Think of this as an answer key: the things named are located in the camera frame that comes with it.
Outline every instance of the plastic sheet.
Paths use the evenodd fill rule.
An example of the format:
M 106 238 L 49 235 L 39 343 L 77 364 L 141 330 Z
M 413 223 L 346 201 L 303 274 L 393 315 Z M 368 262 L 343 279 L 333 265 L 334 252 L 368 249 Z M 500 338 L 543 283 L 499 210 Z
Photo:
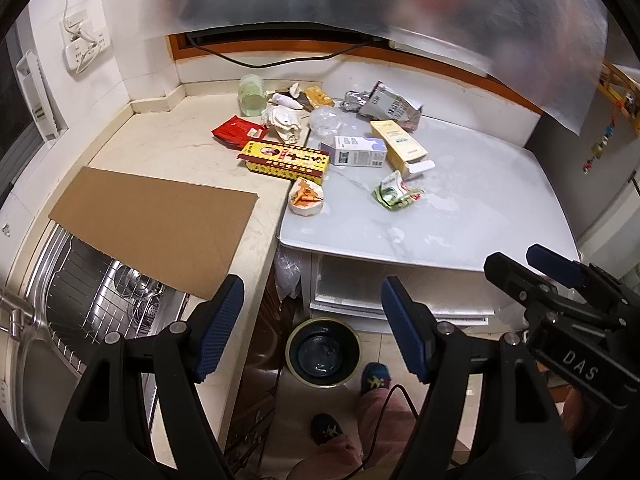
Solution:
M 340 135 L 345 113 L 340 108 L 321 106 L 309 115 L 309 127 L 318 137 Z
M 296 298 L 299 295 L 300 261 L 300 253 L 297 250 L 278 245 L 273 266 L 276 272 L 276 291 L 280 301 L 287 296 Z
M 600 0 L 140 0 L 148 37 L 316 22 L 471 64 L 579 132 L 607 37 Z

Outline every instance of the wooden shelf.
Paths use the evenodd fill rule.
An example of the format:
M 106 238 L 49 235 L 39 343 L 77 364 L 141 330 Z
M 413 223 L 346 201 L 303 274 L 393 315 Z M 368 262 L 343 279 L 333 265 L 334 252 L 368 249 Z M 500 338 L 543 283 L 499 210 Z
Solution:
M 638 84 L 605 59 L 602 61 L 602 71 L 596 88 L 612 103 L 622 103 L 620 112 L 629 121 L 636 135 L 640 136 L 640 88 L 638 88 Z M 631 104 L 628 102 L 628 95 L 633 96 Z

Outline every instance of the hanging ornament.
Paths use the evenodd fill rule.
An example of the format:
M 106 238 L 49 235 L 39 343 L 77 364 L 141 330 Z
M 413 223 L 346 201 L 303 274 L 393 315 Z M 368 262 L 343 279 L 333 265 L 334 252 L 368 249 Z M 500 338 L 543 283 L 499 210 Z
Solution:
M 611 121 L 609 125 L 604 129 L 604 135 L 602 138 L 596 142 L 591 147 L 592 157 L 588 158 L 585 163 L 582 165 L 582 171 L 584 174 L 588 174 L 593 168 L 593 161 L 602 156 L 604 152 L 604 148 L 609 144 L 609 139 L 613 137 L 613 134 L 616 132 L 616 119 L 618 118 L 618 114 L 620 113 L 620 109 L 622 108 L 622 102 L 617 102 L 613 105 L 611 109 Z

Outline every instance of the sink drain rack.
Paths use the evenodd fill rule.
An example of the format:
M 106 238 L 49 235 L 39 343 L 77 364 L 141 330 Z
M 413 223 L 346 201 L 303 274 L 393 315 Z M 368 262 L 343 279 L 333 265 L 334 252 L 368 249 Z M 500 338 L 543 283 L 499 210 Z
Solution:
M 49 332 L 82 373 L 107 333 L 125 338 L 148 334 L 163 293 L 162 283 L 70 236 L 47 291 Z

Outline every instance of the crumpled wrapper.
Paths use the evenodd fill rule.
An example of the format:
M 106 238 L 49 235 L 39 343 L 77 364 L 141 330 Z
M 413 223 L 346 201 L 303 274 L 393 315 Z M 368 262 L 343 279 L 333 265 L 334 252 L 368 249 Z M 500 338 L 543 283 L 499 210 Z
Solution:
M 405 208 L 420 199 L 423 189 L 408 187 L 398 170 L 386 176 L 373 190 L 373 197 L 389 211 Z
M 274 128 L 285 144 L 296 144 L 300 140 L 302 124 L 296 110 L 269 103 L 262 112 L 262 124 Z
M 302 91 L 303 94 L 306 95 L 306 98 L 311 103 L 313 108 L 318 108 L 321 106 L 333 106 L 334 100 L 331 99 L 327 94 L 325 94 L 319 86 L 311 86 L 309 88 L 305 88 Z
M 340 103 L 340 108 L 345 112 L 359 112 L 360 109 L 367 104 L 370 92 L 356 92 L 349 90 L 344 95 L 344 101 Z
M 378 81 L 358 113 L 380 121 L 395 121 L 401 128 L 413 132 L 420 123 L 422 104 L 409 101 Z

